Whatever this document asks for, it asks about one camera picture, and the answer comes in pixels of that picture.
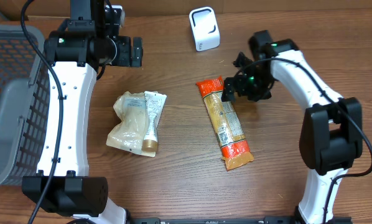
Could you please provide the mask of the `white cosmetic tube gold cap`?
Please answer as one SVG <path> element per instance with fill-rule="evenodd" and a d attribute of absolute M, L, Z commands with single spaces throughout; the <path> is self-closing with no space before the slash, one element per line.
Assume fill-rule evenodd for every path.
<path fill-rule="evenodd" d="M 158 148 L 157 126 L 167 96 L 153 91 L 144 92 L 146 100 L 147 131 L 142 142 L 144 152 L 156 152 Z"/>

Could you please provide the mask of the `orange spaghetti package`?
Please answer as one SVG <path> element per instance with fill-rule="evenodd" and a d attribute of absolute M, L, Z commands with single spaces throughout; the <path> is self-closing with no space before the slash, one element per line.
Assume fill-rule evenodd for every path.
<path fill-rule="evenodd" d="M 254 161 L 233 105 L 221 100 L 224 90 L 222 77 L 197 82 L 196 86 L 210 117 L 226 169 L 233 170 Z"/>

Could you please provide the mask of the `beige clear plastic pouch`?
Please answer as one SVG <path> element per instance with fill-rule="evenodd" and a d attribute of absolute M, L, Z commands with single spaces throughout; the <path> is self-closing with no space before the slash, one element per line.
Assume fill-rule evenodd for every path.
<path fill-rule="evenodd" d="M 155 157 L 154 152 L 142 150 L 143 138 L 147 131 L 144 93 L 126 91 L 118 97 L 113 109 L 121 122 L 108 134 L 106 145 L 140 156 Z"/>

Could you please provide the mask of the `grey plastic mesh basket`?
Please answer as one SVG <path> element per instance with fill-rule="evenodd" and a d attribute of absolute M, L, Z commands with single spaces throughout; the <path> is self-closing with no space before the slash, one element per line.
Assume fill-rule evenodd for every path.
<path fill-rule="evenodd" d="M 0 185 L 34 175 L 44 146 L 49 76 L 20 26 L 0 25 Z"/>

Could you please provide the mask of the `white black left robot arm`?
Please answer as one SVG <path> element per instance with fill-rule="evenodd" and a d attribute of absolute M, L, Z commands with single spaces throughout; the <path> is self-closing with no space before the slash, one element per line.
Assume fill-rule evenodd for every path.
<path fill-rule="evenodd" d="M 140 67 L 142 40 L 121 36 L 125 13 L 109 1 L 72 1 L 70 17 L 36 53 L 47 67 L 50 99 L 42 154 L 22 192 L 73 223 L 130 223 L 130 213 L 108 196 L 105 177 L 89 175 L 88 114 L 94 85 L 108 66 Z"/>

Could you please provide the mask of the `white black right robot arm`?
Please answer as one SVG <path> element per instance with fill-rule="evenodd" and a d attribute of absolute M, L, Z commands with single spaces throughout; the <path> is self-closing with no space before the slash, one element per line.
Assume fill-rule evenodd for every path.
<path fill-rule="evenodd" d="M 351 223 L 351 218 L 335 218 L 332 208 L 343 176 L 362 154 L 360 103 L 332 90 L 291 39 L 275 42 L 262 30 L 248 44 L 253 58 L 239 53 L 233 62 L 239 70 L 225 79 L 221 99 L 267 100 L 274 83 L 280 82 L 301 107 L 299 151 L 309 171 L 290 223 Z"/>

